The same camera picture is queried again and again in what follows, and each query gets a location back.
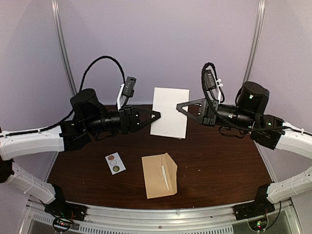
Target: vertical metal pole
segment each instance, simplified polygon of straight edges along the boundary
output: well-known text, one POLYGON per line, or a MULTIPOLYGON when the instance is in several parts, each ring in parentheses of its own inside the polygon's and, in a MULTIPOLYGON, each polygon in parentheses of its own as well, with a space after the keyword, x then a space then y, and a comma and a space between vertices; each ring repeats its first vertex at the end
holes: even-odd
POLYGON ((257 52, 258 45, 259 45, 263 21, 264 21, 264 13, 265 13, 265 0, 259 0, 258 11, 257 11, 256 21, 255 21, 255 26, 254 26, 253 42, 252 42, 252 46, 250 49, 249 59, 248 59, 243 83, 249 80, 250 75, 253 70, 255 55, 257 52))
POLYGON ((63 60, 63 65, 64 65, 64 69, 65 69, 66 76, 68 79, 69 87, 70 87, 70 90, 72 92, 72 95, 74 96, 77 93, 77 89, 75 86, 72 70, 70 68, 69 59, 67 56, 65 40, 64 40, 63 30, 62 30, 62 24, 61 24, 60 14, 59 14, 59 1, 58 0, 51 0, 51 4, 52 4, 55 26, 56 26, 56 30, 57 30, 58 44, 59 44, 59 48, 60 48, 60 52, 61 52, 61 57, 63 60))

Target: robotic arm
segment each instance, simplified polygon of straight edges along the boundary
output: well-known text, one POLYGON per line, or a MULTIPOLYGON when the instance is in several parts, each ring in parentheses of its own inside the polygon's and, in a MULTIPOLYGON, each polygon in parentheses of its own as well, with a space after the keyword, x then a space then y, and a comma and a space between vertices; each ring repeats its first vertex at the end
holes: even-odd
POLYGON ((38 198, 46 212, 53 216, 71 217, 72 208, 66 203, 61 188, 32 176, 13 158, 40 152, 79 150, 91 142, 91 137, 98 140, 100 133, 110 132, 109 136, 115 136, 118 131, 123 134, 137 132, 156 121, 160 118, 159 112, 121 106, 122 97, 133 96, 135 82, 135 78, 127 77, 125 84, 121 85, 115 110, 107 110, 98 101, 94 89, 84 89, 70 99, 75 114, 73 120, 43 129, 0 131, 0 183, 12 184, 38 198), (143 121, 140 118, 142 113, 149 114, 150 118, 143 121))
MULTIPOLYGON (((215 66, 207 63, 202 70, 202 88, 205 98, 177 105, 177 110, 188 118, 206 126, 219 126, 224 136, 250 138, 269 149, 291 151, 312 159, 312 134, 305 132, 285 122, 281 118, 265 115, 264 111, 269 101, 269 91, 261 85, 247 81, 238 91, 235 105, 221 104, 220 95, 215 98, 212 90, 222 92, 221 80, 217 79, 215 66), (183 107, 197 105, 197 115, 186 112, 183 107), (223 129, 239 130, 239 135, 225 134, 223 129)), ((275 210, 274 203, 293 195, 312 190, 312 167, 303 173, 281 182, 260 186, 255 200, 234 207, 237 220, 260 216, 275 210)))

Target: black cylindrical joint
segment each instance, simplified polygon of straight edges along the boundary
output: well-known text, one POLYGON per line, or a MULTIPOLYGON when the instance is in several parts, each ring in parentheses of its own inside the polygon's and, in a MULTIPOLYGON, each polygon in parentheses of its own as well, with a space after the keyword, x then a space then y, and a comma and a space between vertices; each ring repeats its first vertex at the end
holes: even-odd
POLYGON ((85 125, 87 131, 91 134, 120 130, 121 124, 119 112, 110 111, 105 115, 99 115, 88 120, 85 125))
MULTIPOLYGON (((238 127, 248 128, 254 123, 254 119, 249 114, 232 105, 220 104, 218 107, 218 114, 238 127)), ((218 117, 216 117, 215 124, 228 127, 228 124, 218 117)))

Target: wooden table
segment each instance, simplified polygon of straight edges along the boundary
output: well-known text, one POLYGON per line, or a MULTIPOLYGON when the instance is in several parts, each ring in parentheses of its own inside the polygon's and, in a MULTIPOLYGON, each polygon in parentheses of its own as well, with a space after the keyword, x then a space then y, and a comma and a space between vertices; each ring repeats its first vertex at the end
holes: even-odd
POLYGON ((256 146, 188 120, 186 139, 151 136, 150 127, 60 153, 49 177, 68 201, 132 209, 177 209, 253 200, 271 179, 256 146), (112 175, 105 156, 118 152, 126 171, 112 175), (147 199, 142 156, 169 153, 178 165, 177 194, 147 199))

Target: gold circle sticker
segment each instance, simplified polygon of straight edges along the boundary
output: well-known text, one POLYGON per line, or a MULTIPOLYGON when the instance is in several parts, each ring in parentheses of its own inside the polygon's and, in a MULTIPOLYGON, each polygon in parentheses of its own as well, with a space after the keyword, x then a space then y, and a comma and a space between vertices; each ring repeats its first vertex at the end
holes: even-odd
POLYGON ((120 168, 118 166, 114 166, 113 170, 114 170, 114 172, 118 172, 120 170, 120 168))

